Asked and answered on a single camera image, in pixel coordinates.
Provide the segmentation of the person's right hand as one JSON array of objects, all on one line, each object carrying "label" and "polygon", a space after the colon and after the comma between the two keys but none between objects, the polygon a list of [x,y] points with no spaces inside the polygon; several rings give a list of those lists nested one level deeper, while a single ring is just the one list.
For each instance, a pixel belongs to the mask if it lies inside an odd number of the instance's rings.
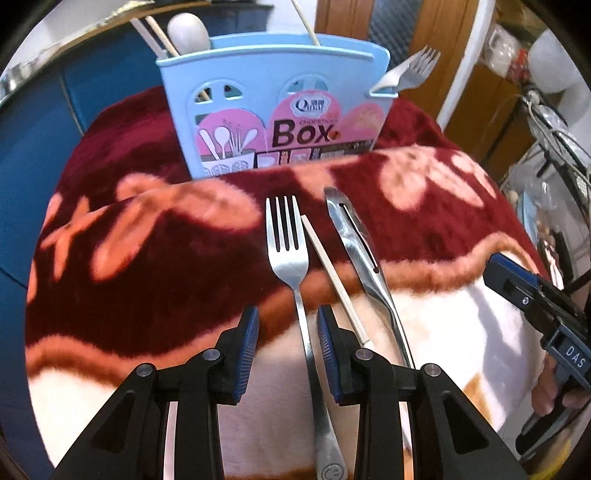
[{"label": "person's right hand", "polygon": [[[531,392],[531,405],[535,414],[546,416],[552,412],[561,388],[556,379],[557,362],[546,355],[537,383]],[[590,400],[585,390],[572,390],[564,395],[562,404],[565,408],[580,409]]]}]

